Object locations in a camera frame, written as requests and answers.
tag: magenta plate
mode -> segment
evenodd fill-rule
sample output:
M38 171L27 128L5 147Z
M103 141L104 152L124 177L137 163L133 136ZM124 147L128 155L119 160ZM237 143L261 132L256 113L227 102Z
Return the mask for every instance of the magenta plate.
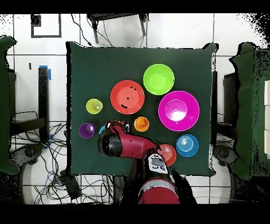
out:
M200 114L195 97L185 91L166 94L158 107L158 116L165 127L175 132L190 129Z

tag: red plate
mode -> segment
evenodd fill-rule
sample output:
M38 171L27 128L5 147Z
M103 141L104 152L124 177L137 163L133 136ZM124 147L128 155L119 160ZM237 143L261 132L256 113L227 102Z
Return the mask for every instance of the red plate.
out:
M134 114L141 109L144 92L139 84L131 80L118 82L111 91L111 103L122 114Z
M160 145L160 149L158 150L158 154L162 155L165 159L165 163L167 166L171 166L176 160L176 151L175 149L168 144Z

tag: tiled floor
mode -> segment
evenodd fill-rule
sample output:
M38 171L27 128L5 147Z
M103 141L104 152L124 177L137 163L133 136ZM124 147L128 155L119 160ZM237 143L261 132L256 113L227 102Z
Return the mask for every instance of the tiled floor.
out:
M57 35L56 14L42 14L42 26L34 28L35 35ZM52 79L49 81L50 90L50 126L66 122L66 41L75 41L83 46L88 46L86 40L93 46L110 46L100 35L104 35L104 27L113 46L139 48L202 48L207 43L219 44L216 54L216 70L218 72L218 112L224 112L223 76L234 72L234 67L229 58L237 53L238 45L242 42L253 42L260 47L265 47L263 37L256 33L254 28L243 19L241 14L149 14L149 22L146 37L142 38L142 31L138 16L116 18L100 22L98 25L99 44L95 43L93 30L86 20L86 14L73 14L74 21L81 25L82 31L73 23L70 14L61 14L62 38L31 38L30 15L0 15L0 35L13 36L17 44L7 52L7 61L11 69L17 73L16 81L16 112L38 112L37 70L41 65L47 65L51 69ZM34 118L34 113L19 114L17 120ZM218 115L218 121L223 121L223 116ZM64 128L55 138L65 140ZM13 143L23 144L25 141L13 138ZM20 145L13 144L12 150ZM60 170L66 166L66 148L60 150L62 155L57 156ZM42 156L46 160L46 166L52 170L52 157L48 150L44 149ZM230 196L230 178L228 168L219 166L213 158L213 169L216 174L212 177L187 176L194 197L198 203L227 203ZM47 180L47 171L44 161L39 158L33 166L28 165L23 177L23 191L25 201L33 204L37 190L44 189ZM105 188L100 187L101 176L78 176L83 197L80 202L92 202L85 195L103 195ZM66 196L61 191L60 197ZM94 197L97 201L109 201L108 194ZM58 200L48 200L47 203L60 203Z

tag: lime green cup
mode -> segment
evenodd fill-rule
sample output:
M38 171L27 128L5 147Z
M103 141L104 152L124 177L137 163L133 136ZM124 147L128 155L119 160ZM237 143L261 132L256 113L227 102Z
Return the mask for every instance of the lime green cup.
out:
M90 99L86 103L86 109L91 114L99 113L103 108L103 104L98 99Z
M143 85L154 95L163 95L171 90L175 83L172 70L164 64L153 64L143 75Z

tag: green plate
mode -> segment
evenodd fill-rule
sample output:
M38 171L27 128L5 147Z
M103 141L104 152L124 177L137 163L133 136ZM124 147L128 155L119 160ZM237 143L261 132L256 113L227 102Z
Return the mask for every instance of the green plate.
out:
M143 75L143 84L154 95L163 95L170 91L175 83L172 70L164 64L153 64Z

